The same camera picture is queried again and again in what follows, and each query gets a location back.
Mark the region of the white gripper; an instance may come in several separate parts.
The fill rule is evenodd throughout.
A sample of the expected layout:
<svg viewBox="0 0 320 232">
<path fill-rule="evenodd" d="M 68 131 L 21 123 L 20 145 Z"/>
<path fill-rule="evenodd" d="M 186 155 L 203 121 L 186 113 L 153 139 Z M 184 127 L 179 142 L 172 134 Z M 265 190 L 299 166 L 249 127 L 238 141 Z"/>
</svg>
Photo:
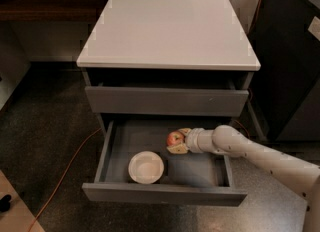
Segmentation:
<svg viewBox="0 0 320 232">
<path fill-rule="evenodd" d="M 192 153 L 214 153 L 217 150 L 212 139 L 213 130 L 205 130 L 203 128 L 180 128 L 178 131 L 186 136 L 186 145 L 182 143 L 168 146 L 167 150 L 171 154 L 187 154 L 188 149 Z"/>
</svg>

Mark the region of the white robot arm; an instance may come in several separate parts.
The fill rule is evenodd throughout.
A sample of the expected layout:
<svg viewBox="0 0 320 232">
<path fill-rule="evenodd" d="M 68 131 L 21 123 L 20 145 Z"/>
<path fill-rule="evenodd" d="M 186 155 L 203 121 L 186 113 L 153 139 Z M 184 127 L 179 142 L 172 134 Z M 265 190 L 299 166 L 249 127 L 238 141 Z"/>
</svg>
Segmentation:
<svg viewBox="0 0 320 232">
<path fill-rule="evenodd" d="M 228 125 L 181 128 L 166 139 L 171 154 L 212 153 L 243 157 L 307 202 L 303 232 L 320 232 L 320 167 L 246 138 Z"/>
</svg>

